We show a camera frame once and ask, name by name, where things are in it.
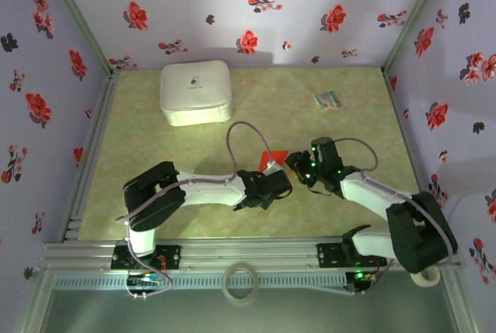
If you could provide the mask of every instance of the white box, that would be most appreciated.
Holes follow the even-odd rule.
[[[160,76],[160,108],[173,126],[224,122],[233,114],[227,64],[171,64]]]

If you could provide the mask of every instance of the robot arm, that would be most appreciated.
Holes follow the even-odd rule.
[[[329,137],[312,141],[312,152],[313,158],[304,151],[292,153],[285,161],[300,183],[312,187],[322,182],[327,191],[363,205],[388,223],[389,232],[365,225],[344,234],[342,251],[346,258],[383,256],[397,259],[410,273],[419,273],[449,255],[446,240],[453,252],[457,251],[453,233],[430,193],[402,193],[370,179],[354,166],[344,166]],[[418,206],[437,226],[419,212]]]
[[[129,213],[151,199],[159,190],[171,188],[129,220],[129,241],[138,256],[155,250],[155,229],[177,209],[194,204],[224,204],[241,208],[267,209],[274,200],[291,193],[292,186],[283,168],[274,161],[261,172],[240,170],[229,176],[205,176],[176,171],[170,161],[162,162],[124,185],[124,201]]]

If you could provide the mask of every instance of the roll of tape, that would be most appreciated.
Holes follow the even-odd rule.
[[[410,277],[419,287],[434,287],[441,280],[441,272],[437,267],[430,266],[420,273],[411,273]]]
[[[237,271],[244,271],[248,273],[252,279],[253,279],[253,289],[245,296],[245,297],[236,297],[229,292],[229,289],[227,287],[227,284],[229,282],[229,279],[231,276],[237,272]],[[260,288],[260,281],[258,279],[257,272],[255,269],[250,266],[248,263],[235,263],[234,265],[231,265],[226,272],[224,273],[224,277],[222,278],[222,292],[226,296],[228,300],[230,300],[233,304],[236,306],[246,306],[253,302],[255,299],[255,296],[258,293],[258,290]]]

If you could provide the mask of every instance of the flower wallpaper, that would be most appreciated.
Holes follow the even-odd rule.
[[[214,59],[231,67],[381,66],[416,1],[76,0],[116,70]],[[429,40],[426,30],[419,53]]]
[[[496,331],[495,9],[495,0],[429,0],[389,71],[419,178],[457,237],[482,333]]]
[[[0,36],[0,331],[10,333],[43,243],[57,240],[105,75],[59,0],[2,0]]]

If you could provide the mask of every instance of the light green floor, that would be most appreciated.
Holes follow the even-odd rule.
[[[380,157],[370,175],[404,191],[417,188],[405,145],[379,68],[267,68],[231,70],[234,116],[228,122],[171,127],[159,106],[159,70],[124,72],[119,78],[80,240],[121,239],[114,219],[126,213],[122,185],[165,160],[198,174],[230,173],[225,134],[231,122],[256,125],[274,150],[308,149],[320,136],[366,140]],[[320,111],[312,95],[340,91],[346,107]],[[239,169],[257,170],[263,144],[240,125],[232,133]],[[341,142],[343,162],[373,163],[370,152]],[[358,204],[312,194],[291,176],[293,194],[268,210],[206,204],[179,209],[157,238],[341,235],[362,224],[384,221]]]

